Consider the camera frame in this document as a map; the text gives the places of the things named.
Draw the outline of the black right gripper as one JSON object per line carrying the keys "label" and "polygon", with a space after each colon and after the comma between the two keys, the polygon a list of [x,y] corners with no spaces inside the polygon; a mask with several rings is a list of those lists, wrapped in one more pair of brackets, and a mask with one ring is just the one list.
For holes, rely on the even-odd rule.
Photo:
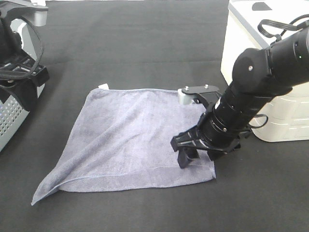
{"label": "black right gripper", "polygon": [[248,126],[230,130],[214,115],[202,114],[197,125],[171,139],[173,150],[179,151],[177,162],[181,169],[198,159],[198,150],[207,151],[211,161],[240,148],[241,136],[250,132]]}

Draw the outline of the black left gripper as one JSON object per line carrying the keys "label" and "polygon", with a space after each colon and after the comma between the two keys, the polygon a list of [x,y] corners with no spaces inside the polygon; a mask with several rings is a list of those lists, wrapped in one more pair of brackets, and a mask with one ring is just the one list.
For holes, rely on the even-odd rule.
{"label": "black left gripper", "polygon": [[38,88],[49,79],[47,68],[21,50],[0,62],[0,100],[12,96],[30,112],[38,102]]}

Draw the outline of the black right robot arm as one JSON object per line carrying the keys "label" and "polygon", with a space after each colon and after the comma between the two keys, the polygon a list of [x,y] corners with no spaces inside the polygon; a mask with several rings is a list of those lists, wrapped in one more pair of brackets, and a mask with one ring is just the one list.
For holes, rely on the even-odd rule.
{"label": "black right robot arm", "polygon": [[223,94],[215,86],[182,88],[184,103],[201,103],[206,111],[195,126],[171,140],[179,166],[197,160],[199,150],[215,160],[238,149],[241,135],[251,132],[250,121],[266,103],[308,80],[309,30],[302,29],[268,48],[242,52]]}

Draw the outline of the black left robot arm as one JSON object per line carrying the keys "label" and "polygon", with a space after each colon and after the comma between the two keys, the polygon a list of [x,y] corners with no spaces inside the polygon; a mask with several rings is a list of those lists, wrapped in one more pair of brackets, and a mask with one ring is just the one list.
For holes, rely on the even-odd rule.
{"label": "black left robot arm", "polygon": [[33,59],[22,49],[19,33],[12,31],[9,23],[0,20],[0,89],[5,95],[13,96],[21,107],[30,112],[38,102],[37,88],[45,84],[50,76],[45,66],[40,64],[44,47],[34,26],[23,19],[37,36],[40,51]]}

